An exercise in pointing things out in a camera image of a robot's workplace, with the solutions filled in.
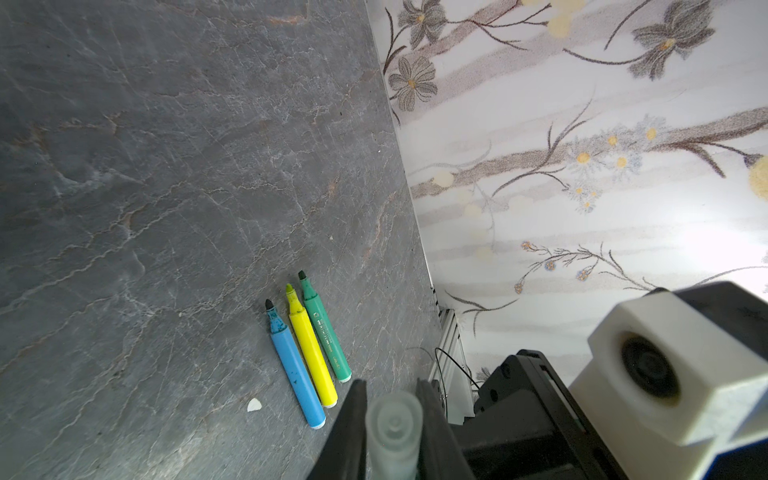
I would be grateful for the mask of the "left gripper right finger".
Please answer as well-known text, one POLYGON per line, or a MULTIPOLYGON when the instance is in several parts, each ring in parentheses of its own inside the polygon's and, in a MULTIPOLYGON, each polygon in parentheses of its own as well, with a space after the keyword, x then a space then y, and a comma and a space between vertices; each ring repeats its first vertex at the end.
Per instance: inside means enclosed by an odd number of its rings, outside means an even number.
POLYGON ((445 419, 435 388, 430 382, 419 379, 416 396, 423 410, 419 479, 474 479, 475 475, 445 419))

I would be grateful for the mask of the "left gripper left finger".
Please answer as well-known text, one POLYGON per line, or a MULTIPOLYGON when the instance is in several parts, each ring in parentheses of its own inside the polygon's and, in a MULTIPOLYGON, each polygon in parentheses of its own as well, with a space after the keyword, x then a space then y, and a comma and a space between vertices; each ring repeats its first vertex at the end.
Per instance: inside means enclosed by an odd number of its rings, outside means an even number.
POLYGON ((366 478, 367 407, 367 383, 355 379, 319 458, 307 476, 309 480, 366 478))

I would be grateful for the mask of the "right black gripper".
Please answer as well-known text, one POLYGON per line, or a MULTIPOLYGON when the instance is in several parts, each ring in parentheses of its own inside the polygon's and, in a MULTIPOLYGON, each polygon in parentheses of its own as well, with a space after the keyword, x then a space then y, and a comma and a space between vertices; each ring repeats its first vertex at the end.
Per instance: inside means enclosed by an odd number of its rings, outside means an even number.
POLYGON ((477 479, 627 477, 539 351, 508 356, 453 433, 477 479))

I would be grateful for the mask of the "clear dark green cap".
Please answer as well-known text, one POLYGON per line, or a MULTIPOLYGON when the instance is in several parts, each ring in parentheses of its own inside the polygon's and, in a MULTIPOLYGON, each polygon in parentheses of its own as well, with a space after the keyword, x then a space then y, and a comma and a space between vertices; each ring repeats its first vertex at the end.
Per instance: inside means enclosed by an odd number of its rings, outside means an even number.
POLYGON ((423 409, 414 394, 398 391, 375 399, 365 417, 372 479, 415 479, 423 409))

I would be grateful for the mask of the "blue marker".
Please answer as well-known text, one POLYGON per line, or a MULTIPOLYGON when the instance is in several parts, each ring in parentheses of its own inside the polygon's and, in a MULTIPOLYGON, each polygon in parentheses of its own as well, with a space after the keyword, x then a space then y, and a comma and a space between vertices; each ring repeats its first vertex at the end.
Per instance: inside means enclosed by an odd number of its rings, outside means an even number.
POLYGON ((265 300, 265 311, 272 342, 305 420, 310 428, 321 429, 326 423, 326 415, 294 337, 270 299, 265 300))

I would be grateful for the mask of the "yellow marker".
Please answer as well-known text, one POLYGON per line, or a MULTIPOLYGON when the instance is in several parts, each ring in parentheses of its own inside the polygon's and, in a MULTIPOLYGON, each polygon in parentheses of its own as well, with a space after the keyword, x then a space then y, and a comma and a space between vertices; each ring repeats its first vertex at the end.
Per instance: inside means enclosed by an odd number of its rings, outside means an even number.
POLYGON ((299 300, 297 291, 288 283, 285 287, 289 318, 301 353, 309 371, 311 381, 325 408, 332 408, 338 402, 338 394, 331 379, 323 352, 310 322, 307 310, 299 300))

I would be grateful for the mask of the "light green marker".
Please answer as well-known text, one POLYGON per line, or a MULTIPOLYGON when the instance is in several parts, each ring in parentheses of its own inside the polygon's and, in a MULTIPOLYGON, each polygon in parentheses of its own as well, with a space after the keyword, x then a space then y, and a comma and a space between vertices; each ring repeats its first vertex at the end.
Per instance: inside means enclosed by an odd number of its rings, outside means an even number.
POLYGON ((322 299, 312 286, 304 270, 298 272, 298 277, 302 287, 304 305, 320 345, 331 364, 336 378, 341 383, 346 383, 352 378, 352 371, 331 325, 322 299))

